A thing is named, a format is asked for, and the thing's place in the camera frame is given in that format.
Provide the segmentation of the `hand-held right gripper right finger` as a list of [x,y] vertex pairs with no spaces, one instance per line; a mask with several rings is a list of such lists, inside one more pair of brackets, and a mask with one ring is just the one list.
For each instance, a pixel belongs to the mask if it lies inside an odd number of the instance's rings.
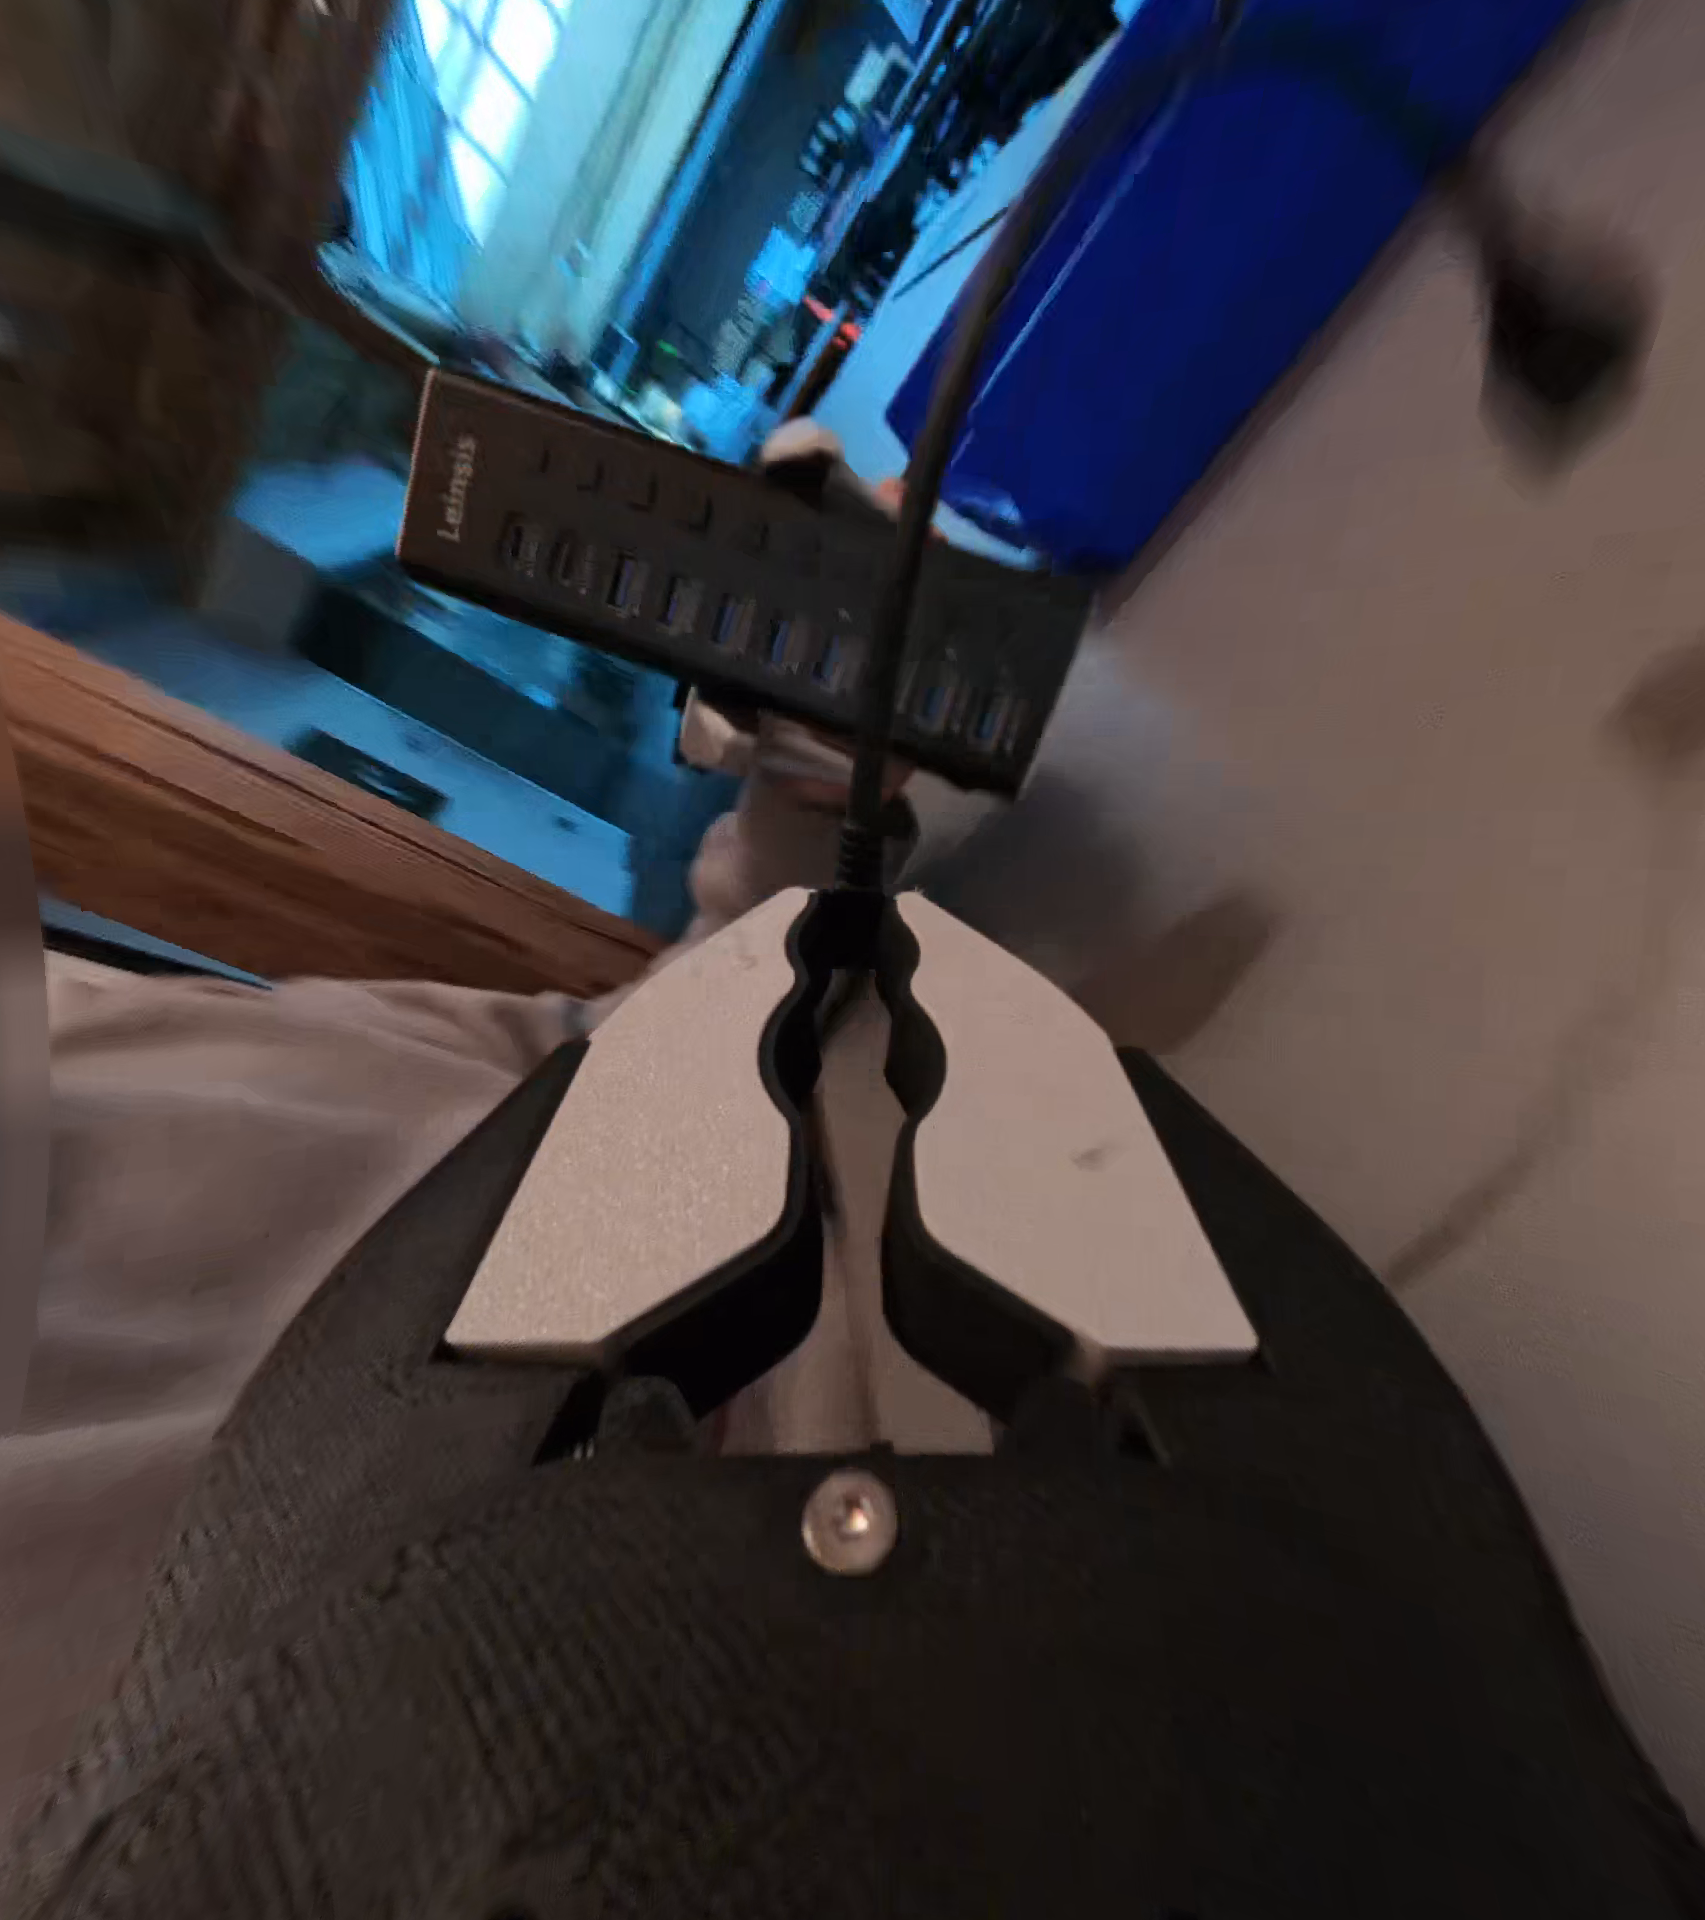
[[922,894],[878,925],[903,1125],[887,1330],[993,1419],[1070,1381],[1241,1365],[1258,1335],[1120,1049],[1030,964]]

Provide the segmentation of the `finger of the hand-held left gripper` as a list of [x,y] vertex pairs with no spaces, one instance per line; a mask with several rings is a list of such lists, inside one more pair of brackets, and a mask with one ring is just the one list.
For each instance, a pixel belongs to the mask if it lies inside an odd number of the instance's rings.
[[759,479],[802,508],[848,521],[895,521],[903,480],[865,480],[841,439],[817,421],[784,421],[759,450]]
[[698,773],[736,782],[706,844],[838,843],[853,777],[848,740],[693,690],[680,708],[678,755]]

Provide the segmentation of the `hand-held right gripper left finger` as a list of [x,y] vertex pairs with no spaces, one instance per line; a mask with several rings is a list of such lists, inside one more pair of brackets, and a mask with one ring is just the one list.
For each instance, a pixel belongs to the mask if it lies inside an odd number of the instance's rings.
[[821,978],[789,888],[594,1027],[457,1307],[454,1357],[670,1381],[693,1417],[811,1331]]

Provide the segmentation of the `black multi-port hub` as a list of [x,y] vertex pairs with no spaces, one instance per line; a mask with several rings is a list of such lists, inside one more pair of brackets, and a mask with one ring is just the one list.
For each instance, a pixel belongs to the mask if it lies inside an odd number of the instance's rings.
[[[396,561],[437,593],[853,738],[899,529],[504,384],[433,369]],[[891,755],[1014,798],[1092,593],[933,537],[914,583]]]

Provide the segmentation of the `grey desk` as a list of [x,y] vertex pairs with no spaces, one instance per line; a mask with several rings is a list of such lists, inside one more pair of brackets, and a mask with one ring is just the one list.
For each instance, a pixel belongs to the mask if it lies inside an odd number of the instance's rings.
[[1399,1293],[1705,1836],[1705,5],[1598,5],[1490,144],[1650,300],[1625,409],[1528,461],[1425,214],[913,882]]

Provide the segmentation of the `person's grey clothing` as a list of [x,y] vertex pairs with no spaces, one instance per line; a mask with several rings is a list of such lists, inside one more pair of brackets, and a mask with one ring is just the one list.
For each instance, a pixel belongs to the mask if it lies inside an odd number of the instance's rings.
[[45,1261],[0,1434],[0,1852],[111,1698],[176,1510],[268,1347],[624,996],[45,968]]

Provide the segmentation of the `blue plastic bin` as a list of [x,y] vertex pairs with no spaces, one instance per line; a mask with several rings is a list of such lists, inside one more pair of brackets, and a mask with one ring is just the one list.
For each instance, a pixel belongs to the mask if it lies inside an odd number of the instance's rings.
[[1139,5],[993,327],[942,504],[1120,575],[1576,17],[1570,2]]

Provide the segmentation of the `brown wooden board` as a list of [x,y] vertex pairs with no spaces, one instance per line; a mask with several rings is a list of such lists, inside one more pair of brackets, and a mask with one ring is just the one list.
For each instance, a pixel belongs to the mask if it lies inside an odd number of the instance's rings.
[[656,941],[0,614],[31,864],[60,900],[265,978],[597,998]]

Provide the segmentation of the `brown wooden post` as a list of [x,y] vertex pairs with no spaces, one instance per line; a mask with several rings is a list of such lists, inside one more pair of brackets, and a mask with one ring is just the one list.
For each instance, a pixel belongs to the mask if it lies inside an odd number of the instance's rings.
[[0,552],[203,569],[388,18],[0,2]]

